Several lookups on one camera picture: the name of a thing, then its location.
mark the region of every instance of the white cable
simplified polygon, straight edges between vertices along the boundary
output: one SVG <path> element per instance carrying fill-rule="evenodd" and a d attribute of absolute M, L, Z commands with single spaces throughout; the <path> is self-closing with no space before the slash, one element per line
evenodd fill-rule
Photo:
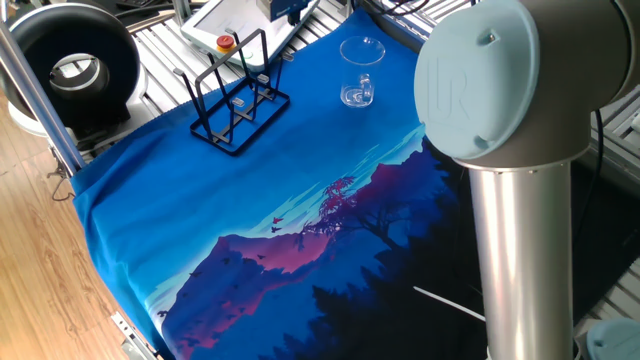
<path fill-rule="evenodd" d="M 435 294 L 432 294 L 432 293 L 428 292 L 427 290 L 420 289 L 420 288 L 419 288 L 419 287 L 417 287 L 417 286 L 414 286 L 413 288 L 414 288 L 415 290 L 417 290 L 418 292 L 423 293 L 423 294 L 425 294 L 425 295 L 427 295 L 427 296 L 429 296 L 429 297 L 431 297 L 431 298 L 434 298 L 434 299 L 436 299 L 436 300 L 438 300 L 438 301 L 441 301 L 441 302 L 443 302 L 443 303 L 445 303 L 445 304 L 447 304 L 447 305 L 449 305 L 449 306 L 453 306 L 454 308 L 456 308 L 456 309 L 458 309 L 458 310 L 460 310 L 460 311 L 464 311 L 464 312 L 466 312 L 467 314 L 469 314 L 469 315 L 471 315 L 471 316 L 475 317 L 475 318 L 476 318 L 476 319 L 478 319 L 478 320 L 482 320 L 482 321 L 484 321 L 484 322 L 487 322 L 487 320 L 484 318 L 484 316 L 482 316 L 482 315 L 480 315 L 480 314 L 478 314 L 478 313 L 476 313 L 476 312 L 473 312 L 473 311 L 471 311 L 471 310 L 467 309 L 467 308 L 466 308 L 466 307 L 464 307 L 464 306 L 458 305 L 458 304 L 456 304 L 456 303 L 454 303 L 454 302 L 452 302 L 452 301 L 449 301 L 449 300 L 447 300 L 447 299 L 441 298 L 440 296 L 435 295 Z"/>

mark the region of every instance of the ur logo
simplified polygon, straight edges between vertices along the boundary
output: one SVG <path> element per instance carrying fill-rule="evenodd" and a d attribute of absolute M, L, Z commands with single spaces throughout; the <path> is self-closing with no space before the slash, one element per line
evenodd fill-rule
<path fill-rule="evenodd" d="M 436 58 L 427 64 L 427 72 L 429 120 L 454 125 L 469 119 L 462 103 L 467 88 L 464 71 L 451 61 Z"/>

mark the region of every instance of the mountain print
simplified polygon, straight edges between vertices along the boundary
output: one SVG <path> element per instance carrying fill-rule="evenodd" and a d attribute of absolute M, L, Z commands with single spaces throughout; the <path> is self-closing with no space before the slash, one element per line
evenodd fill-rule
<path fill-rule="evenodd" d="M 481 309 L 481 298 L 449 271 L 460 212 L 457 174 L 449 172 L 460 170 L 436 157 L 425 139 L 400 164 L 378 164 L 359 188 L 353 176 L 336 179 L 315 219 L 296 232 L 282 233 L 275 217 L 264 237 L 220 237 L 163 310 L 172 352 L 180 359 L 482 358 L 484 324 L 412 288 Z M 480 341 L 443 347 L 439 339 L 461 340 L 451 334 L 459 327 Z M 430 351 L 434 357 L 425 357 Z"/>

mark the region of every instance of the blue cloth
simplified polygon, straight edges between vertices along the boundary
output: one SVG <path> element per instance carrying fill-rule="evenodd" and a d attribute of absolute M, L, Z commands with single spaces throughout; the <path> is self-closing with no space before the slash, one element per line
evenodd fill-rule
<path fill-rule="evenodd" d="M 339 96 L 339 46 L 356 35 L 386 47 L 365 109 Z M 188 103 L 72 179 L 95 267 L 152 345 L 180 359 L 482 355 L 481 323 L 412 289 L 449 281 L 456 214 L 455 165 L 417 119 L 416 59 L 358 11 L 285 64 L 291 105 L 242 156 L 193 137 Z"/>

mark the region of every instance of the emergency stop button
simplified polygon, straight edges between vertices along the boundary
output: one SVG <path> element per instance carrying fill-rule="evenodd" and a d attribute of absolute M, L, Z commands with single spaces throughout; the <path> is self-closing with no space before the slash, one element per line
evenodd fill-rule
<path fill-rule="evenodd" d="M 235 41 L 233 40 L 233 37 L 229 35 L 222 35 L 218 37 L 216 44 L 218 45 L 218 51 L 226 54 L 233 49 Z"/>

